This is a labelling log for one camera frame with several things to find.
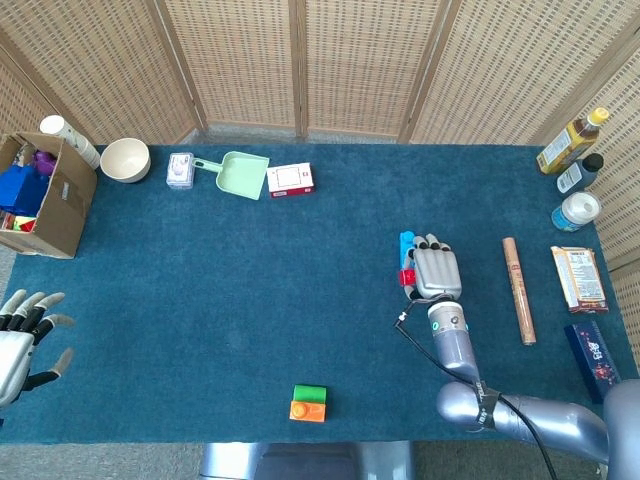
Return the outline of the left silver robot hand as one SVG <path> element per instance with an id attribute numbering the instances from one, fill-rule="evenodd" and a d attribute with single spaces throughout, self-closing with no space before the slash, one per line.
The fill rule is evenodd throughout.
<path id="1" fill-rule="evenodd" d="M 63 292 L 30 296 L 19 289 L 1 307 L 1 409 L 14 403 L 23 392 L 32 391 L 59 379 L 69 368 L 74 349 L 67 348 L 53 367 L 31 373 L 33 354 L 56 327 L 73 326 L 74 319 L 47 311 L 65 298 Z"/>

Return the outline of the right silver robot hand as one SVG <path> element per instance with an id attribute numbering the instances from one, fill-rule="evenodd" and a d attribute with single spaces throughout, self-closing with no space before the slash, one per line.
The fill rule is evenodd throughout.
<path id="1" fill-rule="evenodd" d="M 399 235 L 401 254 L 399 282 L 409 300 L 433 303 L 458 300 L 462 284 L 456 256 L 451 247 L 434 234 Z"/>

